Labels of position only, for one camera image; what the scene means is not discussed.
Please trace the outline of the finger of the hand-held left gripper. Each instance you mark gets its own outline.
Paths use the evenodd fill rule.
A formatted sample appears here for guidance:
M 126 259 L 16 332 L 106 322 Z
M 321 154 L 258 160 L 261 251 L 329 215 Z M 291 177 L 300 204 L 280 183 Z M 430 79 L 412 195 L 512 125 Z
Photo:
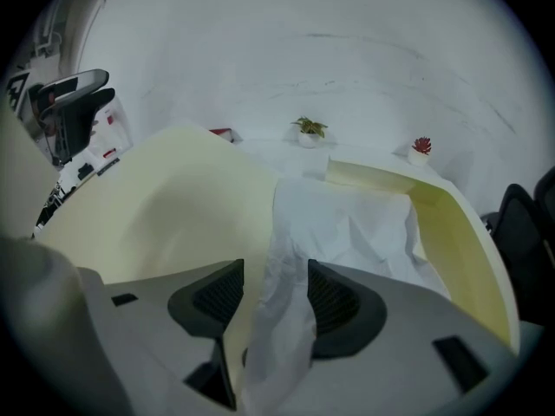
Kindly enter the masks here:
M 53 164 L 67 164 L 90 143 L 95 116 L 115 97 L 113 88 L 51 105 L 39 114 Z
M 91 69 L 71 75 L 41 88 L 37 98 L 42 101 L 71 101 L 81 96 L 91 94 L 104 87 L 109 80 L 109 72 L 103 69 Z

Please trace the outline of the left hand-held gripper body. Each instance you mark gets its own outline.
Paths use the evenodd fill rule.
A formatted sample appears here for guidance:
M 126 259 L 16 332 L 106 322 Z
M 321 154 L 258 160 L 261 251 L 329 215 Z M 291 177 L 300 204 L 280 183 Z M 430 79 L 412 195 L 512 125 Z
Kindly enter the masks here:
M 8 102 L 29 136 L 36 142 L 56 143 L 56 121 L 51 117 L 55 104 L 54 90 L 43 90 L 30 72 L 12 75 L 7 83 Z

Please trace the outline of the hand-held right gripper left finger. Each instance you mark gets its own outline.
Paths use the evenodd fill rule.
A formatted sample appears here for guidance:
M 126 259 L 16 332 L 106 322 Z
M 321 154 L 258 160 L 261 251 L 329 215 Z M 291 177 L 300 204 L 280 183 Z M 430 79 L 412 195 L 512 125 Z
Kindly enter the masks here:
M 237 414 L 224 334 L 244 295 L 243 260 L 124 283 L 79 274 L 133 415 Z

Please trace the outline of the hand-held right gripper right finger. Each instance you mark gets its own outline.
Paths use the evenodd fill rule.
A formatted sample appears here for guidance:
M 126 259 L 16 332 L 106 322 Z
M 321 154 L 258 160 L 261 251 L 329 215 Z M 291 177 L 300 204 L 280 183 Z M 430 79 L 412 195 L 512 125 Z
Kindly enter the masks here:
M 431 289 L 312 260 L 317 338 L 306 415 L 469 414 L 511 381 L 519 352 Z

